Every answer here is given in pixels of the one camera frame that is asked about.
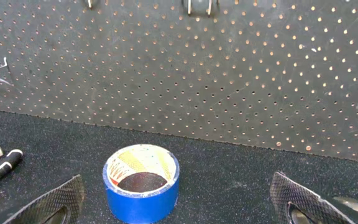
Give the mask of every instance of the roll of tape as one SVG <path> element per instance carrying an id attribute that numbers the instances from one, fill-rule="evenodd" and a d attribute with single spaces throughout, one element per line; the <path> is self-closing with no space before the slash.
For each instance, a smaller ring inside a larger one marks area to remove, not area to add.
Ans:
<path id="1" fill-rule="evenodd" d="M 168 150 L 150 144 L 115 152 L 103 168 L 112 214 L 126 223 L 166 217 L 178 198 L 179 163 Z"/>

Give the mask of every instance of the tape roll inner core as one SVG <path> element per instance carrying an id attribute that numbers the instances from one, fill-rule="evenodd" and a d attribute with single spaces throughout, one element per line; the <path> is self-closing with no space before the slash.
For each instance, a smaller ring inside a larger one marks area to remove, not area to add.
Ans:
<path id="1" fill-rule="evenodd" d="M 108 160 L 107 175 L 127 194 L 149 194 L 174 183 L 176 164 L 170 152 L 153 145 L 121 149 Z"/>

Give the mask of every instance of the blue painter's tape roll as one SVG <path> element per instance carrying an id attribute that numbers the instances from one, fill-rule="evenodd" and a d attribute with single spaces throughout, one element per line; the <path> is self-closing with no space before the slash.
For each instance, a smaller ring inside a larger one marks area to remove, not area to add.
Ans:
<path id="1" fill-rule="evenodd" d="M 131 192 L 119 187 L 126 177 L 148 172 L 167 182 L 155 190 Z M 103 167 L 103 180 L 112 214 L 126 223 L 153 223 L 166 217 L 178 198 L 179 163 L 168 150 L 150 144 L 118 150 Z"/>

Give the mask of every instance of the perforated board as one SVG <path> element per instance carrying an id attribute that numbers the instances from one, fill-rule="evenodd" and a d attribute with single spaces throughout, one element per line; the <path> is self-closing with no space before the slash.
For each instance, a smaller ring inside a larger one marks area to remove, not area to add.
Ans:
<path id="1" fill-rule="evenodd" d="M 358 0 L 0 1 L 0 110 L 358 160 Z"/>

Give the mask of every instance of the gray pegboard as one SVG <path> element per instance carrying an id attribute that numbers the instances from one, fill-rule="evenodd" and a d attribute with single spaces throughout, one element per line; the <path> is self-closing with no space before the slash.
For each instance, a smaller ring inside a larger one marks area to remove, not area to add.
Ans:
<path id="1" fill-rule="evenodd" d="M 358 0 L 213 3 L 0 1 L 0 110 L 358 160 Z"/>

